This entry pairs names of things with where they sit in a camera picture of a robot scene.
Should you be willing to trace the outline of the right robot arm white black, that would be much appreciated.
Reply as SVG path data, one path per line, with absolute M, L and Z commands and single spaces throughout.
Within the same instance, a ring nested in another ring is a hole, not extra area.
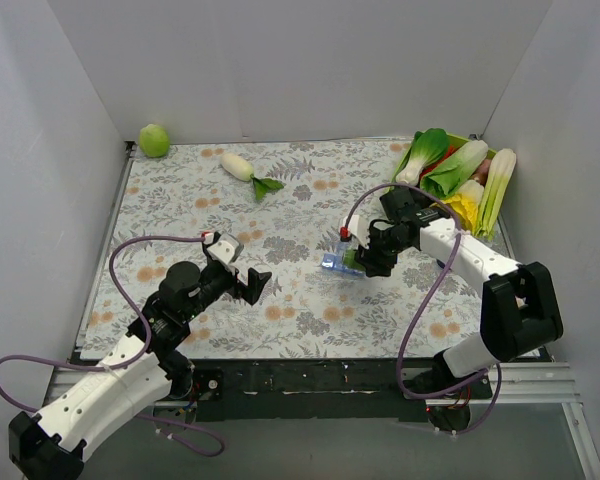
M 549 270 L 496 253 L 461 226 L 452 209 L 420 189 L 382 185 L 384 218 L 366 221 L 354 210 L 340 237 L 356 240 L 354 260 L 365 275 L 388 277 L 402 252 L 414 248 L 459 275 L 481 299 L 477 333 L 438 353 L 434 389 L 455 397 L 478 372 L 560 339 L 564 327 Z

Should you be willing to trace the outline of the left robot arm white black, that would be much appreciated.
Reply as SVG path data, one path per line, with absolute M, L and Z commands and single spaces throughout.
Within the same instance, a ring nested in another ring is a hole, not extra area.
M 28 479 L 76 479 L 86 460 L 110 435 L 155 401 L 180 400 L 195 387 L 191 362 L 178 352 L 190 322 L 225 294 L 255 304 L 271 275 L 249 269 L 240 281 L 221 262 L 204 269 L 172 265 L 142 309 L 140 321 L 98 365 L 60 398 L 8 427 L 9 457 Z

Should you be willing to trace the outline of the blue pill organizer box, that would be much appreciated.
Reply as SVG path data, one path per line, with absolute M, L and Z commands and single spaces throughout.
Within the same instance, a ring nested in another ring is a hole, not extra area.
M 364 272 L 352 270 L 343 266 L 342 256 L 348 249 L 356 250 L 354 248 L 349 248 L 346 245 L 340 245 L 334 252 L 325 253 L 321 261 L 322 268 L 331 271 L 332 273 L 363 277 L 365 275 Z

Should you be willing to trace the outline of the green pill bottle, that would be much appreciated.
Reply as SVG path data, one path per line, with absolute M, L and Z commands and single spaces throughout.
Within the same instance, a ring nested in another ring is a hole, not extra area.
M 342 256 L 342 264 L 346 268 L 364 272 L 365 267 L 356 260 L 356 254 L 357 254 L 356 250 L 353 250 L 353 249 L 346 250 Z

